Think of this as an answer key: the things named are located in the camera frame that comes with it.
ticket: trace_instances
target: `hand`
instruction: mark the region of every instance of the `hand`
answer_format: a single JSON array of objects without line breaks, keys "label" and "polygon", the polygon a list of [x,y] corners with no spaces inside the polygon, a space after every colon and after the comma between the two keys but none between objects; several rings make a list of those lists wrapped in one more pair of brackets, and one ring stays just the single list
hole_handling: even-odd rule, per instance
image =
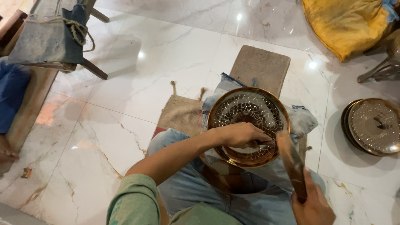
[{"label": "hand", "polygon": [[292,195],[292,210],[298,225],[332,225],[336,215],[329,206],[321,187],[314,184],[311,174],[304,167],[304,180],[306,182],[307,200],[301,204],[296,193]]},{"label": "hand", "polygon": [[272,141],[262,130],[255,127],[252,123],[235,123],[223,127],[217,127],[210,131],[215,132],[219,145],[226,145],[234,148],[259,148],[255,140]]}]

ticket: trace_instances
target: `brass plate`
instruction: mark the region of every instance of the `brass plate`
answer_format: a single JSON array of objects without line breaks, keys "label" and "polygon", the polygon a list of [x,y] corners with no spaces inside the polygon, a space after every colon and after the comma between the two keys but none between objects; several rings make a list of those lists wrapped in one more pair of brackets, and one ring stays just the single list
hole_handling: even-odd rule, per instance
[{"label": "brass plate", "polygon": [[367,152],[388,156],[400,152],[400,110],[379,98],[366,98],[353,104],[348,128],[354,140]]},{"label": "brass plate", "polygon": [[[289,115],[283,104],[270,92],[254,87],[238,88],[222,95],[210,110],[207,129],[243,121],[262,129],[273,140],[279,131],[290,133]],[[227,146],[214,149],[222,159],[238,167],[260,167],[279,156],[275,146],[263,146],[252,153],[238,152]]]}]

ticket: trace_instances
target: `blue cloth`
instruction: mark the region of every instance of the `blue cloth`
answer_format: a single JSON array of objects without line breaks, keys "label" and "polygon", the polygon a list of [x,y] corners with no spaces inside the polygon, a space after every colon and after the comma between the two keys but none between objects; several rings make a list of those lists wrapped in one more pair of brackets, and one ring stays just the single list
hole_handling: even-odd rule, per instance
[{"label": "blue cloth", "polygon": [[[187,138],[189,136],[172,128],[160,132],[149,144],[149,155]],[[291,208],[290,192],[269,182],[264,190],[257,193],[229,194],[208,183],[201,174],[203,167],[202,160],[195,158],[158,186],[158,192],[170,216],[204,202],[235,217],[244,225],[296,224]],[[322,178],[313,171],[311,176],[325,192]]]},{"label": "blue cloth", "polygon": [[[214,94],[206,98],[201,108],[203,113],[203,126],[205,129],[207,129],[208,114],[214,103],[226,92],[245,86],[225,73],[222,73],[221,76],[221,82],[215,89]],[[285,108],[290,118],[290,137],[298,151],[298,140],[316,128],[318,126],[318,121],[304,106],[292,105],[292,107],[285,106]],[[221,160],[214,149],[206,151],[204,155],[209,164]],[[286,173],[281,156],[265,166],[243,169],[274,183],[287,192],[293,192],[292,182]]]},{"label": "blue cloth", "polygon": [[8,132],[30,80],[25,66],[6,65],[7,59],[0,58],[0,133]]},{"label": "blue cloth", "polygon": [[388,17],[386,18],[388,23],[393,22],[394,20],[399,20],[399,15],[393,7],[393,5],[396,3],[397,0],[382,0],[383,8],[389,13]]}]

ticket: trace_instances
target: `yellow sack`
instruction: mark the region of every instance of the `yellow sack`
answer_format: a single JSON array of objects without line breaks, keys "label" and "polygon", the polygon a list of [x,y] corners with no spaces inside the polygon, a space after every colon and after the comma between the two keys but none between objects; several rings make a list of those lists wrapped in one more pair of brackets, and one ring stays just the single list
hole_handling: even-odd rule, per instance
[{"label": "yellow sack", "polygon": [[381,0],[302,0],[306,20],[343,62],[374,46],[388,23]]}]

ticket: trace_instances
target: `jeans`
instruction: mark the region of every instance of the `jeans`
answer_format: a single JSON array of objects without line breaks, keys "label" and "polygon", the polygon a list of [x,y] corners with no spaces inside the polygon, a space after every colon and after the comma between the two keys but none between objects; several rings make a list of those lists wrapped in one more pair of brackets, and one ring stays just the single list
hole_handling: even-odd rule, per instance
[{"label": "jeans", "polygon": [[[189,136],[184,133],[169,128],[152,139],[148,148],[149,155],[187,138]],[[258,193],[228,194],[208,183],[199,172],[203,167],[201,159],[195,158],[158,186],[161,199],[170,216],[204,202],[235,217],[245,225],[296,224],[290,192],[276,185],[269,185]],[[320,184],[324,191],[323,180],[315,172],[311,173],[314,182]]]}]

